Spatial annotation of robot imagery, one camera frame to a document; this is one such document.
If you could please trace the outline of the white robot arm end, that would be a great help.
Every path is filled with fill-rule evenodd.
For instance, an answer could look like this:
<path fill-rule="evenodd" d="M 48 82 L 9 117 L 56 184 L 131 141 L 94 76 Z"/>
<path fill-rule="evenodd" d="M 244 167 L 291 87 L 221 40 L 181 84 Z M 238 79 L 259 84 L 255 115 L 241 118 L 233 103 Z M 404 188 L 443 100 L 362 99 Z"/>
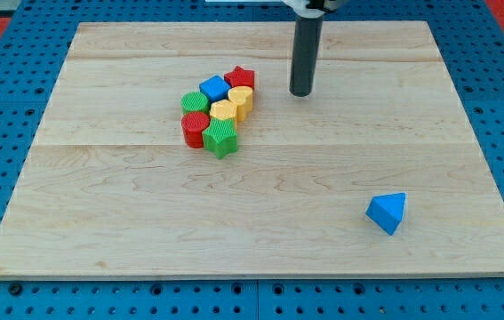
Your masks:
<path fill-rule="evenodd" d="M 282 0 L 302 18 L 316 19 L 326 13 L 336 12 L 350 0 Z"/>

